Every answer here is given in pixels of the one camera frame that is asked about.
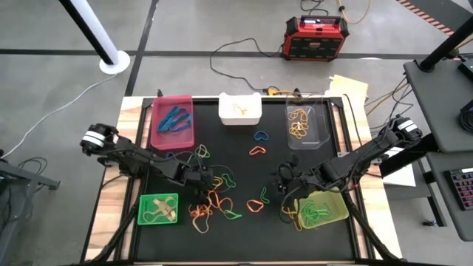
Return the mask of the grey stand base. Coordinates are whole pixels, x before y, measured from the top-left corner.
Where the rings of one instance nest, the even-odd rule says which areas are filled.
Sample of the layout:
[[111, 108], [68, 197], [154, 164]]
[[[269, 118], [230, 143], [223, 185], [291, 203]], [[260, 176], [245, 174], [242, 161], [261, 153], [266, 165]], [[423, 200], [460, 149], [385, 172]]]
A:
[[42, 175], [47, 164], [43, 157], [32, 157], [17, 166], [0, 158], [0, 266], [7, 264], [23, 223], [33, 215], [36, 193], [42, 188], [59, 188], [59, 181]]

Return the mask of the green plastic basket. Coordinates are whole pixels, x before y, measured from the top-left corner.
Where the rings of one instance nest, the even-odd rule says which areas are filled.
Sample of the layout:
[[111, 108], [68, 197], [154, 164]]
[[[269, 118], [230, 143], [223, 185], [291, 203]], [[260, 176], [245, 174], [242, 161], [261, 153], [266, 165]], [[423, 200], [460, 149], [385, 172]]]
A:
[[177, 219], [174, 222], [168, 222], [166, 219], [159, 219], [153, 223], [146, 223], [143, 220], [143, 213], [145, 211], [155, 211], [156, 205], [153, 203], [154, 199], [164, 200], [167, 197], [173, 197], [176, 200], [176, 211], [178, 219], [178, 205], [179, 205], [179, 196], [177, 193], [170, 194], [144, 194], [140, 196], [137, 223], [138, 225], [165, 225], [165, 224], [174, 224], [177, 222]]

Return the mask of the black desk post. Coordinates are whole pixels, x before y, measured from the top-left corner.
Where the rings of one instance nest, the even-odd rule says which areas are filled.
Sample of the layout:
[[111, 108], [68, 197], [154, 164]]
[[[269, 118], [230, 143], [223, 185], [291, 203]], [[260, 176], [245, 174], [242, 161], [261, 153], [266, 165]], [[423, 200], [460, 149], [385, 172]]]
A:
[[418, 63], [418, 68], [424, 72], [431, 72], [436, 63], [445, 58], [452, 50], [466, 43], [466, 39], [473, 35], [473, 16], [464, 22], [451, 36], [439, 45], [430, 55]]

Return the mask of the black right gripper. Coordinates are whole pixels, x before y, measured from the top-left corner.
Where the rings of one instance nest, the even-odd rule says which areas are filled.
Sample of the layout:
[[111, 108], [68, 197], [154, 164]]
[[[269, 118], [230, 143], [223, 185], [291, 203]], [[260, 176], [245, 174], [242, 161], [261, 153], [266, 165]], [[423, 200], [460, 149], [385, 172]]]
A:
[[285, 195], [281, 201], [281, 207], [285, 206], [289, 197], [289, 207], [297, 208], [298, 200], [294, 196], [308, 196], [317, 190], [318, 180], [316, 176], [297, 171], [296, 167], [298, 165], [298, 157], [288, 157], [276, 170], [277, 191]]

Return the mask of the white plastic basket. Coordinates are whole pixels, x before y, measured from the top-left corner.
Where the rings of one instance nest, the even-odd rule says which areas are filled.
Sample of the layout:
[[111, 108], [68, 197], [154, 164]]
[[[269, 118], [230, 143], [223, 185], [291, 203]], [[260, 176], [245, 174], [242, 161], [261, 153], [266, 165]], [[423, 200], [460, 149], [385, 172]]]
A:
[[[235, 112], [233, 105], [246, 108], [246, 115]], [[262, 116], [262, 96], [255, 92], [251, 95], [219, 94], [218, 115], [225, 126], [254, 126]]]

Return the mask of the clear plastic basket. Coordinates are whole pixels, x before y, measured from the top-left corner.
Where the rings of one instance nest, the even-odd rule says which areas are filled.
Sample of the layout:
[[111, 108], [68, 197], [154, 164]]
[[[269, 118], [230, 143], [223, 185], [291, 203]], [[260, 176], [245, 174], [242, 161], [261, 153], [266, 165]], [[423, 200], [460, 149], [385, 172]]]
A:
[[[329, 139], [324, 103], [321, 98], [314, 98], [312, 95], [287, 96], [285, 106], [287, 142], [292, 150], [315, 150], [323, 146]], [[287, 118], [288, 112], [295, 109], [304, 109], [308, 115], [307, 136], [301, 140], [290, 135], [290, 121]]]

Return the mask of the black table mat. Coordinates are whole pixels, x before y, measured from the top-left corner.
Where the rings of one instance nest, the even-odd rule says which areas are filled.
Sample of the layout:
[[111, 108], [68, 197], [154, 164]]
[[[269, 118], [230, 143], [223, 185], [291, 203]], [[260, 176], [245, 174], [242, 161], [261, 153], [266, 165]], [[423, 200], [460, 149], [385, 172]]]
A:
[[[138, 262], [280, 262], [334, 261], [354, 259], [353, 238], [347, 220], [320, 228], [297, 231], [278, 215], [283, 198], [275, 188], [273, 173], [286, 161], [292, 149], [287, 143], [285, 101], [263, 106], [256, 126], [224, 126], [215, 100], [194, 104], [195, 141], [211, 156], [205, 165], [227, 166], [234, 173], [236, 187], [225, 192], [242, 217], [226, 219], [220, 211], [209, 217], [209, 231], [198, 233], [192, 225], [188, 206], [194, 195], [188, 188], [162, 179], [148, 178], [146, 193], [177, 193], [178, 221], [173, 225], [137, 227], [135, 260]], [[255, 141], [257, 131], [268, 134], [268, 141]], [[254, 146], [264, 154], [249, 155]], [[248, 200], [259, 200], [262, 188], [270, 200], [258, 213], [248, 210]]]

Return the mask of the yellow paper sheet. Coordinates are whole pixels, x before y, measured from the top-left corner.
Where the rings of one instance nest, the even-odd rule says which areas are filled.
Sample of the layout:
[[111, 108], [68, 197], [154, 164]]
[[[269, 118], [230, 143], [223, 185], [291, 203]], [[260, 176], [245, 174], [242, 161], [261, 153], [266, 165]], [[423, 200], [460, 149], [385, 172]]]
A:
[[369, 88], [367, 83], [341, 75], [333, 75], [329, 79], [329, 89], [324, 93], [326, 97], [347, 95], [354, 106], [364, 106]]

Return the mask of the yellow plastic basket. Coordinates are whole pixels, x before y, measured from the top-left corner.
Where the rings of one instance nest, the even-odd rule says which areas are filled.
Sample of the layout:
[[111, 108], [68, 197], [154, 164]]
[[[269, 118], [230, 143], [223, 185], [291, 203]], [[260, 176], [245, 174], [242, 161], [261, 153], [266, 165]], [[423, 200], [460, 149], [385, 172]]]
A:
[[[321, 204], [326, 202], [332, 212], [332, 217], [329, 219], [320, 219], [317, 225], [305, 227], [302, 221], [302, 207], [307, 203], [313, 203], [315, 208], [320, 208]], [[306, 198], [298, 199], [299, 224], [303, 229], [312, 229], [332, 222], [346, 219], [349, 216], [347, 206], [344, 203], [343, 197], [340, 193], [329, 191], [314, 191]]]

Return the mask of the black support beam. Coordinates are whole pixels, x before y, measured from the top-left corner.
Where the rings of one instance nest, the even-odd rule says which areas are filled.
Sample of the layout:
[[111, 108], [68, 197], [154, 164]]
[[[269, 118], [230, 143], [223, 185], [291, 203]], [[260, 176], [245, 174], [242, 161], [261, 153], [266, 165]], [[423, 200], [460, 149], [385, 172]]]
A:
[[384, 160], [379, 168], [381, 176], [388, 176], [404, 166], [407, 166], [418, 159], [424, 157], [428, 152], [439, 151], [437, 142], [432, 135], [428, 134], [425, 137], [422, 137], [421, 141], [410, 148], [405, 148], [403, 151], [398, 152], [397, 154], [389, 157]]

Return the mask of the thin tan rubber band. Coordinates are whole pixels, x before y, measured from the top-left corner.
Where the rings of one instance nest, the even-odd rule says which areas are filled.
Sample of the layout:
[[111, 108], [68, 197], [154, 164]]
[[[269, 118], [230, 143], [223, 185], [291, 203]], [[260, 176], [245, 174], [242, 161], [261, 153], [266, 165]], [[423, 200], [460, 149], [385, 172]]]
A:
[[205, 216], [196, 216], [192, 219], [192, 225], [194, 229], [201, 234], [207, 233], [209, 231], [209, 215]]

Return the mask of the red black portable power station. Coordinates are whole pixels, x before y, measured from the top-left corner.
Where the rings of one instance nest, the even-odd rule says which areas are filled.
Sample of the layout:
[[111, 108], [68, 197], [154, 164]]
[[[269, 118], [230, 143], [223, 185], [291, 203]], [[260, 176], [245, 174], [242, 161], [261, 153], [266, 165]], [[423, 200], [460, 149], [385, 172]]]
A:
[[286, 60], [332, 61], [349, 35], [340, 16], [301, 16], [286, 21], [281, 57]]

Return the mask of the backlit computer keyboard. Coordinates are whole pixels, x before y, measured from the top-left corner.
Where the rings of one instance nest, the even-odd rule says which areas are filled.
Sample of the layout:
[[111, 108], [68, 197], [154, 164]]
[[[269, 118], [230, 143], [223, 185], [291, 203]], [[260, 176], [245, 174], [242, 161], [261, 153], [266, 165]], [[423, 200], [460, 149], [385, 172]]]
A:
[[473, 167], [450, 170], [446, 176], [460, 208], [473, 210]]

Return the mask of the flat black desk device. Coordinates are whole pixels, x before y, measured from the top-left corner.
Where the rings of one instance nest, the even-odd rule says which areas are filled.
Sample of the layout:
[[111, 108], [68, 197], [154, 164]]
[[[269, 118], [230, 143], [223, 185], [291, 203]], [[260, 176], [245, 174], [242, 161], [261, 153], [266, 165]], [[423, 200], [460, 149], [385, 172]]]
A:
[[458, 58], [461, 64], [458, 65], [457, 69], [473, 82], [473, 56], [459, 55]]

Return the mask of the pink plastic basket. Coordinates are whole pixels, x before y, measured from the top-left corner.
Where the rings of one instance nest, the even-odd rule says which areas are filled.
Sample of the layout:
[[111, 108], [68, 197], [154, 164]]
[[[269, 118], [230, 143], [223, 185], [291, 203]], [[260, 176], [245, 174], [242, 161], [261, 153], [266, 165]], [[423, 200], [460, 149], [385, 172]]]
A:
[[[159, 132], [157, 126], [174, 106], [184, 108], [187, 114], [174, 122], [173, 132]], [[151, 145], [158, 150], [175, 150], [194, 145], [194, 107], [190, 95], [162, 96], [152, 103]]]

